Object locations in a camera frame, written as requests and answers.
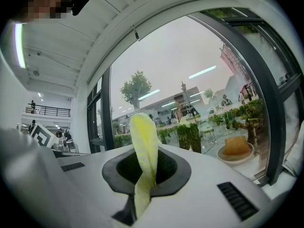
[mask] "bread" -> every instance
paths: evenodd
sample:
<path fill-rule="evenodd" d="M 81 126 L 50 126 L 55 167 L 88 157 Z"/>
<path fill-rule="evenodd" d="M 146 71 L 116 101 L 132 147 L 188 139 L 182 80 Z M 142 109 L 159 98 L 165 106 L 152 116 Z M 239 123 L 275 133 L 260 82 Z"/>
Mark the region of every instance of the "bread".
<path fill-rule="evenodd" d="M 223 154 L 239 155 L 251 151 L 245 136 L 236 136 L 225 140 Z"/>

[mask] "sky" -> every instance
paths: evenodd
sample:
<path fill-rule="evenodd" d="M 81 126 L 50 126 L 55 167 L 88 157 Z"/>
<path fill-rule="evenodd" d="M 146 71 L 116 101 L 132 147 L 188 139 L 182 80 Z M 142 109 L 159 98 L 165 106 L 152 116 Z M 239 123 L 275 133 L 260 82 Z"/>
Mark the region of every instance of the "sky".
<path fill-rule="evenodd" d="M 213 92 L 225 88 L 233 74 L 220 58 L 222 47 L 223 42 L 216 35 L 188 17 L 172 21 L 135 42 L 112 64 L 112 118 L 134 110 L 123 99 L 120 88 L 137 70 L 143 71 L 151 82 L 151 92 L 160 90 L 140 102 L 141 108 L 181 92 L 181 82 L 187 89 L 197 86 L 200 92 L 208 88 Z M 189 79 L 189 76 L 215 65 L 215 69 Z"/>

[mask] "balcony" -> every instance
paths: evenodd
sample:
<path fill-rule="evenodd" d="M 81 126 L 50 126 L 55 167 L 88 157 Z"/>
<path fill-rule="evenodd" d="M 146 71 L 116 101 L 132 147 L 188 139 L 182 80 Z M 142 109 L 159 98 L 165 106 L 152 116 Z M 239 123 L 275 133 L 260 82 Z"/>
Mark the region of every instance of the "balcony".
<path fill-rule="evenodd" d="M 22 119 L 28 119 L 30 122 L 35 119 L 36 121 L 42 122 L 45 126 L 50 124 L 46 122 L 61 123 L 59 125 L 69 126 L 71 122 L 71 109 L 45 105 L 35 105 L 34 109 L 29 103 L 23 111 Z"/>

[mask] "camera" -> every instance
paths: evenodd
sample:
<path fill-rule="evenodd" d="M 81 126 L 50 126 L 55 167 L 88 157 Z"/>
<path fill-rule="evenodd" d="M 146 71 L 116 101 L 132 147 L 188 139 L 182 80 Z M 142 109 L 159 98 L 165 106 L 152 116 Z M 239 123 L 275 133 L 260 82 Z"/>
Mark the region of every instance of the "camera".
<path fill-rule="evenodd" d="M 78 15 L 79 12 L 84 8 L 84 6 L 89 2 L 89 0 L 75 0 L 72 5 L 71 12 L 74 16 Z"/>

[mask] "ceiling beam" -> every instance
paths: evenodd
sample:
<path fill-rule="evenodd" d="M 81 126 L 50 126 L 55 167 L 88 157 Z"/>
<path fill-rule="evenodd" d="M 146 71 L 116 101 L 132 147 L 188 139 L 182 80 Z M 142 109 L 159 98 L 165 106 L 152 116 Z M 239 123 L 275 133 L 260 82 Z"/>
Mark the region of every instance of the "ceiling beam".
<path fill-rule="evenodd" d="M 41 93 L 75 97 L 74 89 L 72 88 L 55 85 L 52 83 L 42 82 L 35 79 L 31 79 L 29 83 L 25 85 L 25 87 L 27 90 L 31 92 L 39 91 Z"/>

